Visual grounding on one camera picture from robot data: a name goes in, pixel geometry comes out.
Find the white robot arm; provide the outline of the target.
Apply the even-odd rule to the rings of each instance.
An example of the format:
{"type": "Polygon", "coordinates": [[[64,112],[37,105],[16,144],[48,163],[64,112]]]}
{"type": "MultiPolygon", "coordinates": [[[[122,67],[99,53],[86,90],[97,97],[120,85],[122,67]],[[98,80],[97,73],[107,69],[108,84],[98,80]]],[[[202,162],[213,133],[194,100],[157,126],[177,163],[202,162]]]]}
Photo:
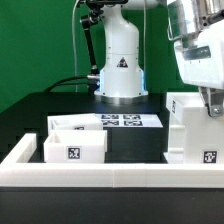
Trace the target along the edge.
{"type": "Polygon", "coordinates": [[[139,32],[121,11],[161,5],[182,81],[199,89],[211,117],[224,115],[224,0],[87,0],[87,5],[90,20],[102,21],[106,36],[98,97],[119,102],[147,94],[138,66],[139,32]]]}

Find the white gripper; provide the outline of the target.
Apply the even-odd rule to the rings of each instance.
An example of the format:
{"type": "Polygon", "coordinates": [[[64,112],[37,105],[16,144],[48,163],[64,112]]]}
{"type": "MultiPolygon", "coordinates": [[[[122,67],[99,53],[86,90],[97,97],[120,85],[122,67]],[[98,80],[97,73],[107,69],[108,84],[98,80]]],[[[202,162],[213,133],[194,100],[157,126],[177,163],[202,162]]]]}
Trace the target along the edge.
{"type": "Polygon", "coordinates": [[[198,88],[210,117],[224,114],[224,20],[202,31],[198,46],[184,49],[174,42],[174,52],[182,81],[198,88]]]}

